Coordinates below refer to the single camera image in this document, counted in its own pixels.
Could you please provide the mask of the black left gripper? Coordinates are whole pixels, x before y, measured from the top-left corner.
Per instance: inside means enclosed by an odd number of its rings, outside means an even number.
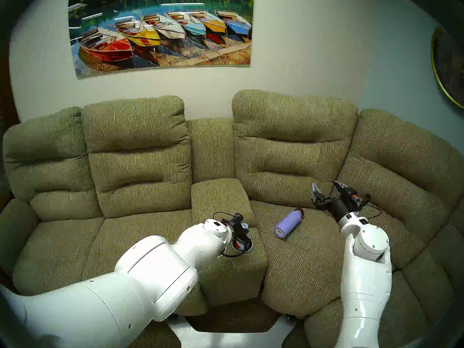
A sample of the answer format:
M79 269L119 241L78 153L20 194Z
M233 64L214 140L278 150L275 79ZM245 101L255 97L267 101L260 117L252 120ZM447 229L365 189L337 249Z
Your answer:
M250 230L248 225L243 223L243 215L236 212L230 216L231 218L229 220L226 218L220 220L221 223L230 226L233 232L230 245L232 247L251 247Z

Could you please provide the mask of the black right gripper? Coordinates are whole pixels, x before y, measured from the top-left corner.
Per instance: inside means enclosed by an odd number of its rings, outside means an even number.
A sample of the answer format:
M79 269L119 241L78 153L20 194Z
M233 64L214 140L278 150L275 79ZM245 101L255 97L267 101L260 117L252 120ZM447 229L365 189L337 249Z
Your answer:
M315 183L311 184L310 197L317 210L328 211L336 222L339 222L347 214L360 212L360 198L358 192L336 180L333 180L335 189L340 193L339 196L325 196L321 193Z

